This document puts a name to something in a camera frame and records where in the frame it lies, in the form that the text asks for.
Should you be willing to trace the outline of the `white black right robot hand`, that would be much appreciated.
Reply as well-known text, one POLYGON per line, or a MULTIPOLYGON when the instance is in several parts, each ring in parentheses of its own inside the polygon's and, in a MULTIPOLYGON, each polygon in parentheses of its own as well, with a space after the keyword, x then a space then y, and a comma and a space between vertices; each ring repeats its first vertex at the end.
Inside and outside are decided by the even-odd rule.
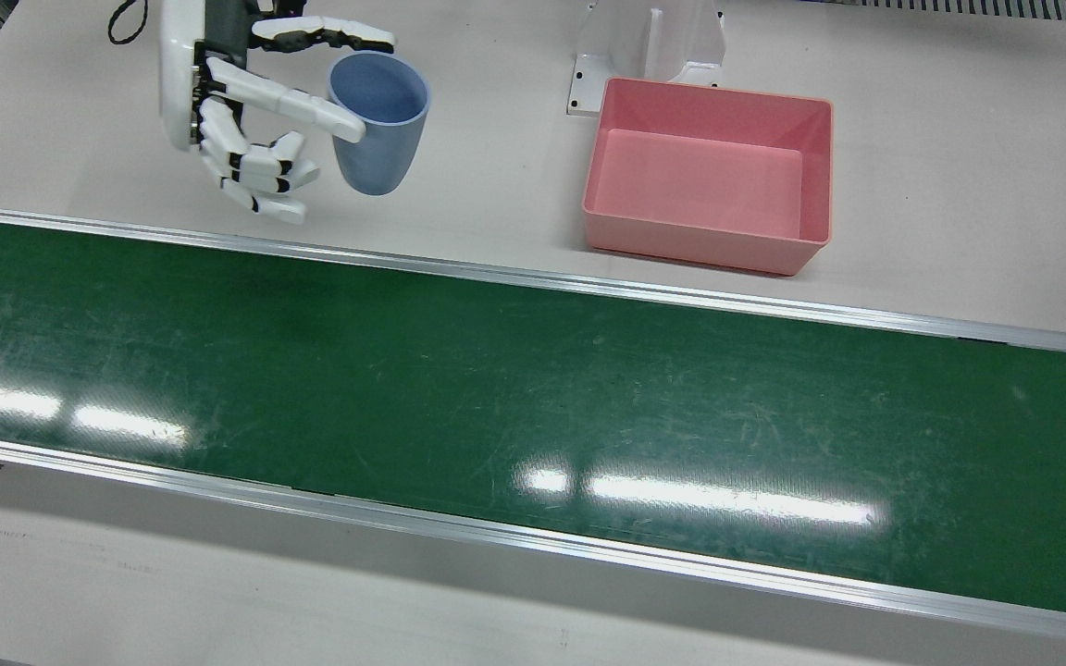
POLYGON ((307 206, 296 191, 320 168, 302 155, 305 139, 289 131, 266 143, 242 129, 255 108, 360 141, 362 119, 304 90, 254 74, 251 50, 295 54, 317 45, 392 54, 392 32, 308 14, 302 1, 166 1, 159 33, 160 118, 169 143, 200 157, 221 193, 256 215, 300 224, 307 206))

